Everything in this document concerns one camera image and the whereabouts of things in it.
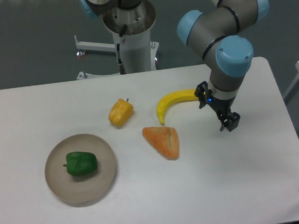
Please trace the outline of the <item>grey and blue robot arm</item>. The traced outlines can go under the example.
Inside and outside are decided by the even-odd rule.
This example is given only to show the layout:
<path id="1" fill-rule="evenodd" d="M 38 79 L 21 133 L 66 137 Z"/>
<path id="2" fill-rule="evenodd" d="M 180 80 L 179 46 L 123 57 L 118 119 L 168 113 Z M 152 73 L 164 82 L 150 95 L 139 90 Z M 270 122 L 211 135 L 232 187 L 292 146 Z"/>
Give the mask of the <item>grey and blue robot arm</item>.
<path id="1" fill-rule="evenodd" d="M 120 74 L 151 71 L 150 31 L 156 10 L 148 0 L 79 0 L 89 17 L 102 15 L 113 36 Z M 251 43 L 239 32 L 264 18 L 268 0 L 212 0 L 216 9 L 204 14 L 187 12 L 177 25 L 180 40 L 210 68 L 208 81 L 195 89 L 199 106 L 210 106 L 229 131 L 237 128 L 240 115 L 231 111 L 242 81 L 254 56 Z"/>

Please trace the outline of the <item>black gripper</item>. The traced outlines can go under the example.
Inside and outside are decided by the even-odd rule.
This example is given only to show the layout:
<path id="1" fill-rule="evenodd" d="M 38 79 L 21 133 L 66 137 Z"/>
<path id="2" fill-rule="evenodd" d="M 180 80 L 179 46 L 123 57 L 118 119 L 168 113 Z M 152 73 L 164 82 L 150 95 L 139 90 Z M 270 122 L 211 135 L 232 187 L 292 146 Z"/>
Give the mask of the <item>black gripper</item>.
<path id="1" fill-rule="evenodd" d="M 236 112 L 231 112 L 231 106 L 234 100 L 234 97 L 227 100 L 218 99 L 213 96 L 208 98 L 208 105 L 215 111 L 221 122 L 220 131 L 225 129 L 233 131 L 238 127 L 240 115 Z"/>

